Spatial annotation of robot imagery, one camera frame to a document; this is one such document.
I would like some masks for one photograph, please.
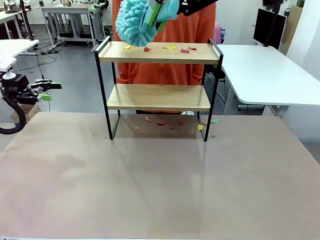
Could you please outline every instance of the brown table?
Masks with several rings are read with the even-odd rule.
[[[196,117],[149,117],[111,141],[102,114],[38,113],[0,155],[0,234],[320,238],[320,168],[280,119],[214,116],[203,142]]]

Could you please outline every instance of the orange shirt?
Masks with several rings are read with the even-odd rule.
[[[112,1],[113,39],[119,38],[115,22],[120,2]],[[176,20],[169,20],[154,42],[172,43],[207,43],[214,37],[216,4],[190,15],[178,15]],[[204,65],[202,64],[167,64],[167,63],[118,63],[120,84],[165,84],[165,85],[201,85]]]

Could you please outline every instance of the top shelf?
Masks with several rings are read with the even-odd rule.
[[[175,44],[175,50],[163,49]],[[212,64],[216,65],[219,56],[214,47],[207,43],[178,43],[178,42],[150,42],[148,48],[151,51],[144,51],[144,47],[131,47],[123,41],[110,41],[99,54],[101,62],[117,63],[159,63],[159,64]],[[189,53],[182,53],[180,49],[188,47],[196,48]]]

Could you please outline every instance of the computer monitor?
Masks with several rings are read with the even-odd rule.
[[[258,41],[261,44],[266,43],[274,15],[275,13],[271,11],[263,9],[258,10],[253,35],[254,40]],[[272,46],[275,49],[279,49],[285,25],[286,17],[278,14],[272,28],[271,36],[268,43],[269,46]]]

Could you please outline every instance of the shelf board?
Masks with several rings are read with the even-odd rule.
[[[175,44],[175,50],[163,49]],[[144,47],[131,47],[126,50],[123,41],[110,41],[99,54],[101,62],[117,63],[162,63],[162,64],[212,64],[216,65],[219,56],[214,47],[207,43],[174,43],[174,42],[150,42],[148,48],[151,51],[144,51]],[[189,53],[182,53],[180,49],[188,47],[196,48]]]
[[[115,84],[107,101],[111,110],[201,111],[210,102],[203,86]]]

